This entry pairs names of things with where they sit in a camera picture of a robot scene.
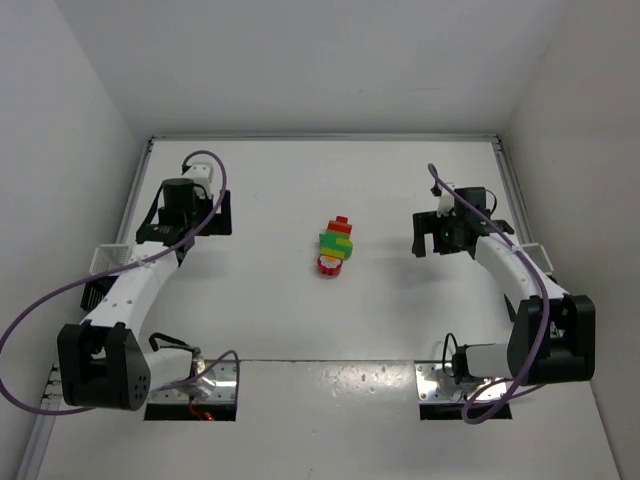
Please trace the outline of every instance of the white wall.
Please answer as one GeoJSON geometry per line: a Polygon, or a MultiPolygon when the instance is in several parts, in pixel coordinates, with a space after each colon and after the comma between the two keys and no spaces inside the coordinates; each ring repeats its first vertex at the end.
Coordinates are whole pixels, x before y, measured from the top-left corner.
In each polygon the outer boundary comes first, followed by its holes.
{"type": "MultiPolygon", "coordinates": [[[[115,239],[140,153],[53,0],[0,3],[0,330],[85,273],[115,239]]],[[[11,391],[39,405],[56,333],[80,292],[28,318],[2,354],[11,391]]],[[[0,398],[0,478],[13,478],[33,416],[0,398]]]]}
{"type": "Polygon", "coordinates": [[[125,120],[162,132],[491,132],[569,0],[56,0],[125,120]]]}
{"type": "Polygon", "coordinates": [[[575,2],[507,133],[533,231],[597,309],[592,382],[619,468],[640,478],[640,2],[575,2]]]}

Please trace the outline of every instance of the metal mounting plate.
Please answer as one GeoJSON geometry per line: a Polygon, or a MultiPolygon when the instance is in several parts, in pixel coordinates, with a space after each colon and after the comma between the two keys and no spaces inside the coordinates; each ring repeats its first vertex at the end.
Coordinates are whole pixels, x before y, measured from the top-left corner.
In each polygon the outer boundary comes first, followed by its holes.
{"type": "MultiPolygon", "coordinates": [[[[211,362],[212,360],[205,360],[206,365],[211,362]]],[[[235,403],[236,383],[238,380],[235,362],[220,362],[203,378],[212,387],[212,393],[205,399],[194,399],[194,405],[232,405],[235,403]]],[[[151,405],[181,405],[188,403],[189,397],[177,389],[154,392],[149,395],[149,404],[151,405]]]]}
{"type": "MultiPolygon", "coordinates": [[[[446,405],[463,403],[465,396],[469,397],[480,387],[495,380],[485,379],[477,383],[463,383],[456,385],[453,378],[445,375],[441,362],[415,362],[416,386],[418,389],[418,403],[420,405],[446,405]]],[[[484,392],[479,402],[488,402],[500,398],[507,391],[504,383],[495,385],[484,392]]]]}

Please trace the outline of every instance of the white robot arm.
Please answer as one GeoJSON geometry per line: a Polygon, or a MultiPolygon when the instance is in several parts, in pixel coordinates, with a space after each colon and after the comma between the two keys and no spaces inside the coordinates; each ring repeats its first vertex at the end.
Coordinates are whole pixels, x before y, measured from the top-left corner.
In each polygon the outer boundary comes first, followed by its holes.
{"type": "MultiPolygon", "coordinates": [[[[487,190],[483,187],[456,188],[449,185],[486,217],[487,190]]],[[[433,235],[434,252],[441,255],[466,251],[496,280],[505,294],[513,330],[509,343],[464,345],[453,356],[457,382],[478,378],[513,379],[521,371],[532,349],[542,320],[539,286],[516,251],[530,260],[518,246],[513,229],[504,220],[494,220],[515,245],[505,243],[486,222],[447,191],[436,186],[438,209],[413,215],[413,253],[426,255],[425,234],[433,235]]],[[[588,297],[570,295],[531,261],[542,279],[550,301],[549,325],[535,362],[523,385],[589,380],[594,373],[595,307],[588,297]]]]}
{"type": "MultiPolygon", "coordinates": [[[[211,164],[194,163],[183,168],[180,178],[162,183],[136,232],[137,245],[128,261],[140,267],[112,278],[111,288],[82,322],[65,325],[60,331],[58,357],[67,404],[137,410],[149,392],[194,374],[199,349],[181,341],[158,348],[154,342],[154,351],[143,353],[140,329],[162,286],[194,242],[158,254],[185,239],[211,213],[212,176],[211,164]],[[164,205],[158,209],[161,192],[164,205]]],[[[199,235],[230,234],[230,192],[226,191],[221,212],[213,215],[199,235]]]]}

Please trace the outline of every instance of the yellow lego brick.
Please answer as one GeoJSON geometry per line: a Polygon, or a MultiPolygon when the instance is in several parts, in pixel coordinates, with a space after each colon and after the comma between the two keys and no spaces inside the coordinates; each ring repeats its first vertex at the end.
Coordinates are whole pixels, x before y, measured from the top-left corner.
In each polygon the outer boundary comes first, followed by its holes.
{"type": "Polygon", "coordinates": [[[320,249],[320,255],[328,255],[330,257],[336,257],[340,260],[344,260],[345,253],[340,252],[339,250],[334,250],[333,248],[322,247],[320,249]]]}

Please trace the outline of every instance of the colorful toy blocks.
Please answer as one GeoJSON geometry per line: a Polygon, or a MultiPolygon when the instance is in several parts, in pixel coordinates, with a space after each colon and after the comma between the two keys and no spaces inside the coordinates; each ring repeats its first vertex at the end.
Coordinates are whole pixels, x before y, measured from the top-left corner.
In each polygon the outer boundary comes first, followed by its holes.
{"type": "Polygon", "coordinates": [[[353,243],[349,240],[351,225],[347,217],[336,217],[320,234],[320,256],[318,270],[321,274],[335,277],[342,270],[342,262],[351,256],[353,243]]]}

